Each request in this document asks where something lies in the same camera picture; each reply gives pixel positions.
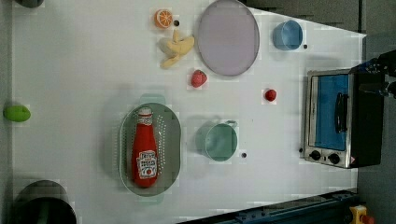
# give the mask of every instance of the toaster oven knob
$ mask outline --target toaster oven knob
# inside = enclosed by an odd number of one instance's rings
[[[314,161],[318,161],[320,159],[320,152],[314,150],[309,156],[312,157]]]
[[[330,162],[332,164],[337,164],[338,162],[340,162],[340,157],[337,154],[332,154],[328,157],[328,159],[330,160]]]

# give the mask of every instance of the small red object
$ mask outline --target small red object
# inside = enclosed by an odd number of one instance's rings
[[[204,85],[206,81],[207,81],[207,76],[203,71],[195,70],[195,72],[192,74],[191,85],[194,88],[198,88]]]
[[[365,215],[361,216],[361,221],[364,224],[375,224],[375,220],[373,217],[369,217],[369,216],[365,216]]]
[[[269,90],[265,93],[264,95],[265,99],[269,102],[273,102],[276,98],[276,91],[274,90]]]

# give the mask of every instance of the plastic toy food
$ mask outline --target plastic toy food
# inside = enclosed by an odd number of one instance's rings
[[[4,109],[3,116],[11,121],[24,122],[30,118],[31,114],[26,106],[13,105]]]
[[[198,88],[204,85],[206,81],[207,81],[207,76],[203,71],[195,70],[195,72],[192,74],[191,85],[194,88]]]
[[[273,102],[276,98],[276,91],[274,90],[269,90],[265,93],[264,95],[265,99],[269,102]]]
[[[149,107],[139,109],[132,152],[132,179],[137,186],[151,187],[157,180],[158,154]]]
[[[162,29],[168,28],[172,24],[172,13],[166,9],[160,9],[154,15],[155,25]]]
[[[160,41],[161,50],[168,56],[168,59],[161,63],[162,68],[169,68],[177,63],[182,56],[186,55],[194,47],[195,39],[193,36],[179,38],[178,29],[174,30],[173,38],[163,38]]]

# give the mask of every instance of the bottle cap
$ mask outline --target bottle cap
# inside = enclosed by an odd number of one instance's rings
[[[151,108],[144,106],[142,108],[139,109],[139,111],[137,112],[139,115],[151,115]]]

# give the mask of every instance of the toy orange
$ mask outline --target toy orange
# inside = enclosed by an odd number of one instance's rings
[[[160,9],[155,12],[154,15],[155,25],[166,29],[172,24],[172,13],[166,9]]]

